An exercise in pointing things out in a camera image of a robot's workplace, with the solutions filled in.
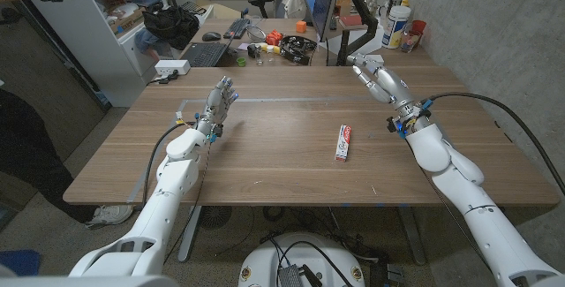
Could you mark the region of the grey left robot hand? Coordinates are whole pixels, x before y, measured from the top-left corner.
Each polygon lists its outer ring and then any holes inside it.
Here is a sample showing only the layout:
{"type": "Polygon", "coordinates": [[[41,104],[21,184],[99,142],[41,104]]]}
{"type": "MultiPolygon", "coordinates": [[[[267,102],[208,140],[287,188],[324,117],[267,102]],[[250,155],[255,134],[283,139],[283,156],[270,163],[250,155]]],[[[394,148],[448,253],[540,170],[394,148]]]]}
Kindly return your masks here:
{"type": "Polygon", "coordinates": [[[194,126],[196,130],[205,135],[222,136],[222,123],[228,115],[230,105],[238,98],[232,83],[232,78],[223,77],[211,90],[203,112],[194,126]]]}

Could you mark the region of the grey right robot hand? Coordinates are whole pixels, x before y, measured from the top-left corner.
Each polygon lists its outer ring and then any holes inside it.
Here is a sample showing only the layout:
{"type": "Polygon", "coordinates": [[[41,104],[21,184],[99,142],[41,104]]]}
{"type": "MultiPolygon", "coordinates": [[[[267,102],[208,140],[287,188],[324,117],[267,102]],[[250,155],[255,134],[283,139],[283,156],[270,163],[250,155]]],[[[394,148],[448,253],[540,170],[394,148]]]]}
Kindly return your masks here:
{"type": "Polygon", "coordinates": [[[362,54],[348,56],[347,61],[371,96],[398,112],[396,117],[387,119],[390,132],[397,132],[404,139],[432,124],[427,109],[431,103],[417,102],[407,84],[392,70],[362,54]]]}

